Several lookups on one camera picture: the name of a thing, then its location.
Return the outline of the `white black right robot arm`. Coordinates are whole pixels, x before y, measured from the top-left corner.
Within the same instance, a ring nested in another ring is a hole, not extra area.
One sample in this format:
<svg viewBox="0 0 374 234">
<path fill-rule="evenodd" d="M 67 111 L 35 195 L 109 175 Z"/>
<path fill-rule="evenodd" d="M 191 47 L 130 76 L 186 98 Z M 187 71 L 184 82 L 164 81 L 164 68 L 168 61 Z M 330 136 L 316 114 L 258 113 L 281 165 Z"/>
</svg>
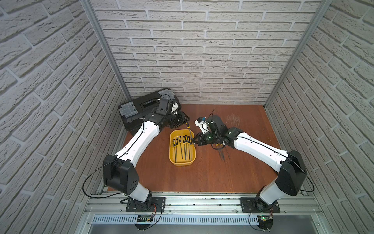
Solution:
<svg viewBox="0 0 374 234">
<path fill-rule="evenodd" d="M 278 173 L 278 177 L 265 186 L 257 195 L 259 205 L 270 206 L 276 200 L 289 195 L 296 196 L 307 176 L 301 154 L 295 150 L 287 152 L 267 145 L 244 131 L 231 127 L 198 133 L 192 140 L 198 146 L 223 144 L 248 153 L 261 160 Z"/>
</svg>

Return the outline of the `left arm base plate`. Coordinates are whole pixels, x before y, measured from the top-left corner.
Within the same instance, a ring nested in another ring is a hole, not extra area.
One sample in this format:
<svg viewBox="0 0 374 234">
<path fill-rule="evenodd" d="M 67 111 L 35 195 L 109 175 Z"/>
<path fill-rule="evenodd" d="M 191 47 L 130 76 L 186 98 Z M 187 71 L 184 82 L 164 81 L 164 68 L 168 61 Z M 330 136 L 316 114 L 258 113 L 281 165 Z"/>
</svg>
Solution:
<svg viewBox="0 0 374 234">
<path fill-rule="evenodd" d="M 129 199 L 126 206 L 126 212 L 164 212 L 166 197 L 152 197 L 148 198 L 145 202 L 134 199 Z"/>
</svg>

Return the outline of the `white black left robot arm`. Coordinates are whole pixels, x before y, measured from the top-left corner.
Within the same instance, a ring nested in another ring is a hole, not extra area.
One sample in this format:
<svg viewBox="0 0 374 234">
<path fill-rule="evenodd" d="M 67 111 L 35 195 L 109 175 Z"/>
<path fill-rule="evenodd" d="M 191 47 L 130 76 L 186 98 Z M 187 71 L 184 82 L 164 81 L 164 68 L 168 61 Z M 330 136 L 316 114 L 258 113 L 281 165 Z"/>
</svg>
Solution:
<svg viewBox="0 0 374 234">
<path fill-rule="evenodd" d="M 165 128 L 178 128 L 189 121 L 181 111 L 179 99 L 161 98 L 157 107 L 147 114 L 133 138 L 114 156 L 103 161 L 103 182 L 133 200 L 148 204 L 152 192 L 139 182 L 136 165 L 152 140 Z"/>
</svg>

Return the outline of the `yellow plastic tray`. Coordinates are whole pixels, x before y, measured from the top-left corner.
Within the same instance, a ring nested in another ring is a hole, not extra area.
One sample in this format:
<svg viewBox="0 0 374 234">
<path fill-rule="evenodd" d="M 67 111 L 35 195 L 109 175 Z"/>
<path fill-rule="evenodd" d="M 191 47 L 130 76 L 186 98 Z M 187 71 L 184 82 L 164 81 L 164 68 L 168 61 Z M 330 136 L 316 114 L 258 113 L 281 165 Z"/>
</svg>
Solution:
<svg viewBox="0 0 374 234">
<path fill-rule="evenodd" d="M 189 166 L 196 159 L 195 144 L 189 144 L 186 137 L 190 136 L 188 129 L 175 130 L 169 138 L 169 160 L 175 166 Z"/>
</svg>

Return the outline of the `black yellow file six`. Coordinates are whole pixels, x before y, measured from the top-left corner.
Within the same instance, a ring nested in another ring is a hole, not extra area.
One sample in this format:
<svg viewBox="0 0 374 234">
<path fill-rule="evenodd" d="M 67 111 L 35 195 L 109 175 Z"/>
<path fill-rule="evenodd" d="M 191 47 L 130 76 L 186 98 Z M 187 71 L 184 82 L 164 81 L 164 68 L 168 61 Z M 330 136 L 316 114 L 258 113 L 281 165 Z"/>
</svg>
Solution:
<svg viewBox="0 0 374 234">
<path fill-rule="evenodd" d="M 190 135 L 190 136 L 186 137 L 186 140 L 188 140 L 189 144 L 193 144 L 193 136 L 192 136 L 191 127 L 188 123 L 186 123 L 186 126 L 187 126 L 187 129 L 189 131 L 189 135 Z"/>
</svg>

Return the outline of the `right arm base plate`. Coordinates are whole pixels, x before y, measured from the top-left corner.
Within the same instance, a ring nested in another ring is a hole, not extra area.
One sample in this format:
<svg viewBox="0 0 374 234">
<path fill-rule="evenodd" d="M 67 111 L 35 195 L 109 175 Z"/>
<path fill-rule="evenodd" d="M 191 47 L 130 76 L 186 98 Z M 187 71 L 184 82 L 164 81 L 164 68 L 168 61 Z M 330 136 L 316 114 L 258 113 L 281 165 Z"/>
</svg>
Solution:
<svg viewBox="0 0 374 234">
<path fill-rule="evenodd" d="M 239 198 L 243 213 L 280 213 L 280 207 L 277 201 L 267 204 L 259 198 Z"/>
</svg>

